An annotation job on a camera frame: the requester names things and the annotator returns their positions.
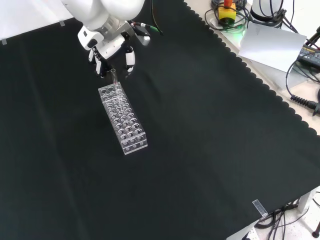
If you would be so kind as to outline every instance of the white paper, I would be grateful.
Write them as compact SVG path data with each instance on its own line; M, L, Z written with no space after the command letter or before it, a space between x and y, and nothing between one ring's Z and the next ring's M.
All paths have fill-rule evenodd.
M283 72L297 59L307 37L250 22L239 55Z

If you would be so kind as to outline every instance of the scalloped edge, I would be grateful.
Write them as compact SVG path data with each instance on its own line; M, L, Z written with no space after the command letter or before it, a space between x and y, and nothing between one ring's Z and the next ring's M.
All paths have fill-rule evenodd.
M289 112L290 112L297 120L299 120L299 121L302 123L302 125L306 128L306 130L307 130L308 132L310 132L312 135L315 135L315 136L320 140L320 135L318 135L317 131L316 131L314 128L310 127L309 124L308 124L306 121L302 120L302 117L301 117L299 114L296 113L296 110L295 110L294 108L290 107L290 105L289 105L288 102L284 101L284 99L283 99L280 95L278 95L277 92L275 92L274 90L271 90L271 89L270 89L270 86L267 85L267 84L265 84L262 79L257 78L257 75L256 75L254 72L252 72L251 68L248 67L248 64L247 64L246 62L244 62L241 57L237 56L237 54L236 54L235 52L231 51L231 49L230 49L229 47L227 47L227 44L223 41L223 39L222 39L221 37L219 37L219 35L216 34L215 31L207 25L207 23L203 20L202 17L200 17L199 14L197 14L194 10L191 9L190 6L188 6L188 3L187 3L187 2L185 2L184 0L180 0L180 1L182 2L182 4L183 4L192 14L194 14L194 16L197 18L197 20L200 21L200 22L203 24L203 26L208 30L208 32L212 33L212 35L213 35L215 38L218 39L219 43L220 43L228 52L231 53L232 57L233 57L233 58L236 58L236 61L237 61L237 62L239 62L240 64L244 65L245 69L249 72L249 74L254 75L253 77L254 77L256 80L258 80L259 84L262 85L263 91L267 90L269 93L272 93L272 95L274 95L274 96L276 97L276 99L281 103L281 105L283 105L283 107L285 107L286 109L288 109Z

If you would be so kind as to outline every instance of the black tablecloth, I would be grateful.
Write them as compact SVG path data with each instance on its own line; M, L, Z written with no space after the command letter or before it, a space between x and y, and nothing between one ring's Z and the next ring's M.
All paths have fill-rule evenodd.
M148 140L127 156L80 22L0 46L0 239L223 240L320 185L315 131L181 0L155 8L119 76Z

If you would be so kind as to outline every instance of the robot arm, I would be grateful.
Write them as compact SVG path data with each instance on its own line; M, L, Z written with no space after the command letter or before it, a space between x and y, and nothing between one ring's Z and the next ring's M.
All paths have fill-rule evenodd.
M101 0L107 11L119 20L132 20L141 11L145 0Z
M112 16L131 20L141 11L145 0L61 0L75 19L88 30L100 28Z
M78 38L84 49L90 51L89 62L96 64L96 73L103 77L108 68L107 60L121 48L125 48L126 70L131 73L135 65L135 52L126 40L135 35L135 30L127 21L140 13L145 0L61 2L74 18L83 23ZM144 38L149 43L150 37L145 35Z

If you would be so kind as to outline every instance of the black cable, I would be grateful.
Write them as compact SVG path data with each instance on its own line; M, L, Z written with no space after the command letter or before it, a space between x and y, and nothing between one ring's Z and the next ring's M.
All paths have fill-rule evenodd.
M211 0L212 8L215 8L215 6L219 5L220 3L221 3L221 0ZM248 0L235 0L234 3L235 3L235 9L240 11L246 7Z
M262 11L262 6L261 6L261 0L259 0L259 8L260 8L260 11L262 13L263 16L267 17L267 18L271 18L272 16L267 16L264 11Z
M283 212L281 212L281 214L280 214L280 217L279 217L279 219L278 219L278 223L277 223L277 225L276 225L276 228L274 229L273 240L276 239L277 229L278 229L280 220L281 220L281 218L282 218L282 216L283 216L284 214L285 214L285 210L284 210Z
M317 77L315 77L316 79L313 79L308 74L306 74L306 72L301 67L299 67L298 64L295 64L295 66L305 75L306 78L311 79L313 82L320 84L320 81Z
M293 0L293 13L292 13L291 21L290 21L291 24L294 19L294 15L295 15L295 0Z
M320 207L320 204L317 203L317 201L314 198L312 198L312 200L314 201L315 204L317 204L318 207Z
M240 11L238 11L238 10L232 8L232 7L224 7L223 4L224 4L223 2L222 2L222 3L219 3L219 4L216 5L214 8L209 9L208 11L205 12L205 14L204 14L204 20L205 20L206 24L207 24L208 26L210 26L212 29L218 30L218 31L226 31L226 30L230 30L230 29L240 29L240 28L243 28L243 27L246 25L246 23L247 23L246 16L244 16ZM236 25L236 26L232 26L232 25L230 25L230 24L227 24L227 23L219 20L219 17L218 17L218 15L217 15L217 10L218 10L218 8L228 8L228 9L232 9L232 10L234 10L234 11L236 12L236 14L242 16L242 19L240 19L239 21L235 22L235 24L239 23L239 22L242 21L242 20L245 20L245 22L244 22L244 23L241 23L241 24L238 24L238 25ZM213 26L211 23L208 22L208 20L207 20L207 14L208 14L209 12L214 12L214 15L215 15L218 23L223 26L222 28L217 28L217 27Z
M152 21L154 26L158 29L159 33L163 36L164 33L161 31L161 29L159 28L157 22L156 22L156 18L155 18L155 12L154 12L154 0L150 1L150 12L151 12L151 17L152 17Z
M302 55L302 56L299 56L299 57L297 58L297 60L295 60L295 61L291 64L291 66L289 67L288 71L286 72L286 75L285 75L285 87L286 87L288 93L289 93L291 96L294 96L294 95L290 92L290 90L289 90L289 88L288 88L288 75L289 75L289 72L290 72L291 68L296 64L296 62L297 62L300 58L304 58L304 57L306 57L306 56L309 56L309 55L312 55L312 54L316 54L316 53L319 53L319 52L318 52L318 51L315 51L315 52L310 52L310 53L304 54L304 55Z
M287 223L286 226L288 226L288 225L290 225L290 224L294 224L296 221L298 221L299 219L301 219L304 215L307 214L307 212L309 211L309 208L310 208L310 207L308 207L308 210L307 210L302 216L300 216L297 220L295 220L295 221L293 221L293 222L290 222L290 223Z
M283 234L282 234L282 240L285 240L286 235L286 211L283 212Z
M282 21L282 23L284 25L286 25L289 29L291 29L292 31L294 31L296 34L298 34L299 32L297 31L297 29L289 22L289 20L284 17L283 20L285 20L287 23L285 23L284 21ZM320 47L318 47L314 42L310 41L308 38L306 39L308 41L309 44L315 46L318 50L320 50Z
M317 80L318 83L320 83L319 78L312 72L311 66L309 66L309 73Z

